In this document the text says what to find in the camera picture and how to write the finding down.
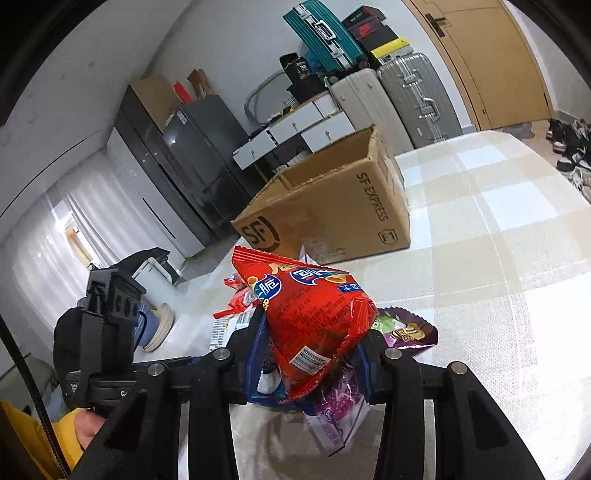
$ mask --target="tablecloth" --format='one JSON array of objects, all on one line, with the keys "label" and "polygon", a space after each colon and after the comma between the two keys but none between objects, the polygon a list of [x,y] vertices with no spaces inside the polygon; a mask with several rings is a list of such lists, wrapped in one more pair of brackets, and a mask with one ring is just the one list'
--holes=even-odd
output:
[{"label": "tablecloth", "polygon": [[[428,360],[469,365],[548,480],[563,479],[591,443],[591,206],[538,154],[479,132],[397,157],[411,247],[336,264],[378,306],[401,306],[439,330]],[[232,296],[229,255],[189,283],[187,303],[151,358],[207,351],[211,313]],[[434,478],[432,407],[426,472]],[[384,411],[327,458],[301,414],[231,408],[241,479],[372,478]],[[181,478],[186,478],[186,450]]]}]

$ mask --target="yellow shirt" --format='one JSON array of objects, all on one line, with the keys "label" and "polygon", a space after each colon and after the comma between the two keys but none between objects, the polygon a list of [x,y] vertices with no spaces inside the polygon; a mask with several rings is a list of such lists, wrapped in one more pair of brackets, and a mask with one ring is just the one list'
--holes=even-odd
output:
[{"label": "yellow shirt", "polygon": [[[0,401],[0,407],[4,410],[17,437],[41,473],[48,480],[59,479],[60,471],[53,458],[41,424],[26,413],[14,408],[9,402]],[[74,431],[74,418],[79,411],[80,409],[71,411],[60,421],[53,424],[57,441],[60,443],[70,469],[76,466],[83,453]]]}]

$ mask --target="black cable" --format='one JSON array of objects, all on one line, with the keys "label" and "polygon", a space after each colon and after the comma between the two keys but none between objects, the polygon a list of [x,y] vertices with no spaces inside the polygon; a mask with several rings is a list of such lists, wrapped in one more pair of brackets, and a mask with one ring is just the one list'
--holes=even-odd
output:
[{"label": "black cable", "polygon": [[148,324],[148,317],[146,316],[146,314],[144,312],[138,311],[138,315],[141,315],[142,317],[144,317],[144,326],[142,327],[142,332],[139,334],[138,341],[135,342],[134,351],[138,347],[140,340],[144,336],[144,332],[146,331],[146,325]]},{"label": "black cable", "polygon": [[53,426],[51,426],[49,415],[47,414],[47,410],[43,404],[43,399],[41,398],[41,394],[39,393],[35,379],[33,378],[31,370],[29,370],[29,367],[25,362],[21,351],[18,349],[17,343],[14,341],[10,330],[8,330],[6,323],[4,323],[2,315],[0,315],[0,339],[2,339],[6,350],[8,353],[10,353],[12,361],[16,365],[18,372],[21,374],[22,379],[27,386],[27,390],[29,391],[33,405],[35,406],[35,410],[39,415],[39,421],[41,422],[41,426],[45,432],[47,443],[49,443],[49,446],[51,447],[51,452],[56,459],[57,466],[61,471],[61,475],[63,478],[68,478],[70,476],[70,467],[68,467],[66,458],[64,457],[60,444],[57,441],[56,433],[53,431]]}]

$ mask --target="sf express box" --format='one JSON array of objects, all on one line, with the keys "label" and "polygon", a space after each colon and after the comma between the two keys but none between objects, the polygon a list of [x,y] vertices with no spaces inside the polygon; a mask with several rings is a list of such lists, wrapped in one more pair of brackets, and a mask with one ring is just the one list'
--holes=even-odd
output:
[{"label": "sf express box", "polygon": [[375,128],[345,137],[273,177],[232,224],[251,247],[320,264],[410,246],[398,171]]}]

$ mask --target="door frame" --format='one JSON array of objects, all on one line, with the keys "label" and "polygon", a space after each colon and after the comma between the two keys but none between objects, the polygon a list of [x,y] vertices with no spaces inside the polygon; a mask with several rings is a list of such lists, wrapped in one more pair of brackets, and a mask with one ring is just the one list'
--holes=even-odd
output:
[{"label": "door frame", "polygon": [[[412,0],[402,0],[402,3],[409,9],[409,11],[413,14],[413,16],[421,24],[423,30],[427,33],[427,35],[431,39],[431,42],[433,42],[433,45],[435,45],[435,48],[439,52],[439,55],[441,55],[445,65],[447,66],[447,69],[449,70],[450,74],[452,75],[453,81],[456,84],[458,91],[460,92],[460,96],[462,97],[462,100],[464,101],[464,106],[466,107],[470,121],[476,127],[476,130],[478,130],[478,131],[483,130],[482,126],[480,125],[480,122],[478,121],[478,117],[476,115],[476,110],[474,108],[472,100],[470,99],[470,95],[468,94],[468,90],[466,88],[466,85],[468,85],[473,92],[478,91],[478,89],[476,87],[476,83],[472,79],[471,75],[464,75],[464,77],[461,77],[460,73],[457,71],[455,64],[452,61],[452,58],[449,56],[449,54],[447,53],[447,50],[443,46],[443,43],[441,43],[439,37],[433,31],[433,29],[431,28],[431,25],[429,25],[427,19],[423,16],[421,11],[416,7],[416,5],[412,2]],[[525,45],[527,47],[527,51],[529,52],[530,57],[531,57],[532,61],[534,62],[535,68],[538,72],[538,77],[540,78],[540,82],[542,83],[542,87],[544,89],[544,95],[546,97],[546,101],[548,104],[548,118],[551,118],[554,114],[552,100],[550,98],[550,93],[548,92],[548,87],[547,87],[546,82],[544,80],[544,76],[542,75],[542,71],[540,70],[540,65],[538,64],[538,61],[536,60],[535,55],[531,49],[531,45],[527,41],[527,38],[525,37],[523,30],[521,29],[521,27],[517,23],[515,17],[510,12],[510,10],[507,8],[507,6],[502,1],[499,1],[499,5],[502,6],[503,9],[505,10],[505,12],[507,13],[507,15],[509,15],[509,18],[511,19],[511,21],[515,25],[515,28],[519,32],[519,36],[521,36],[521,39],[525,43]]]}]

